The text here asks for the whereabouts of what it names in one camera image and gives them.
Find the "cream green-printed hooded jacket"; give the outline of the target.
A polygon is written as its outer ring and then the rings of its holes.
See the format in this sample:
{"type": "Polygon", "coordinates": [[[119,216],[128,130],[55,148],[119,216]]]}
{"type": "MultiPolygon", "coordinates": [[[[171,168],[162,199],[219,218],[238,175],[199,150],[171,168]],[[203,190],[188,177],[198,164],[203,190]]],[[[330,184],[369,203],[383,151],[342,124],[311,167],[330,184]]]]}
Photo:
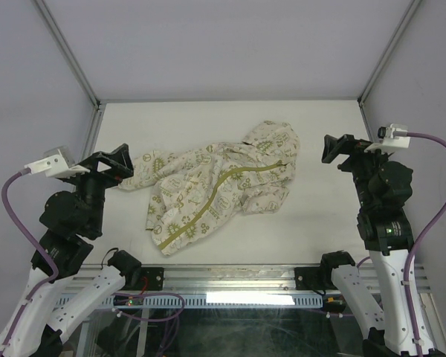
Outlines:
{"type": "Polygon", "coordinates": [[[239,143],[133,159],[119,189],[150,188],[146,230],[165,256],[211,235],[233,216],[276,213],[296,175],[300,139],[286,122],[264,121],[239,143]]]}

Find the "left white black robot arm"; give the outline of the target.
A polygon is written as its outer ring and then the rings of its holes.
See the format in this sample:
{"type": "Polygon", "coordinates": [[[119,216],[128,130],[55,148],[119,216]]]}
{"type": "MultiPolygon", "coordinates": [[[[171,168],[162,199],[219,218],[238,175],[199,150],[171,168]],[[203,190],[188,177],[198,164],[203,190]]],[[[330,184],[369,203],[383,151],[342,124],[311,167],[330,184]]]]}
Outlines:
{"type": "Polygon", "coordinates": [[[58,356],[74,330],[103,300],[139,284],[140,261],[118,250],[91,283],[64,306],[56,305],[91,253],[92,241],[103,234],[106,191],[133,174],[127,144],[111,152],[96,152],[79,163],[67,147],[57,147],[44,158],[26,164],[4,183],[4,208],[35,252],[25,290],[0,332],[0,356],[58,356]],[[38,173],[74,186],[74,191],[56,192],[46,201],[39,218],[46,228],[41,239],[36,239],[19,220],[8,198],[12,183],[38,173]]]}

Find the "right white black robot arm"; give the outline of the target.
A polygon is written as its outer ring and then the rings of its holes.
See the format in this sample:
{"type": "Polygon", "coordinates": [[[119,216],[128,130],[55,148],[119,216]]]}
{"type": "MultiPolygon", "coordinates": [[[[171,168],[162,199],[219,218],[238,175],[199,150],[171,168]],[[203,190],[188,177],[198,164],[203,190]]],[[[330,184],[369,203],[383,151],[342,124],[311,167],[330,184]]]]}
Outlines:
{"type": "Polygon", "coordinates": [[[443,356],[424,322],[409,259],[415,240],[403,206],[413,193],[413,171],[370,141],[326,135],[322,162],[329,164],[339,155],[347,158],[338,169],[352,174],[361,206],[357,228],[375,268],[381,301],[372,296],[346,251],[322,256],[318,281],[335,287],[347,302],[363,336],[364,356],[443,356]]]}

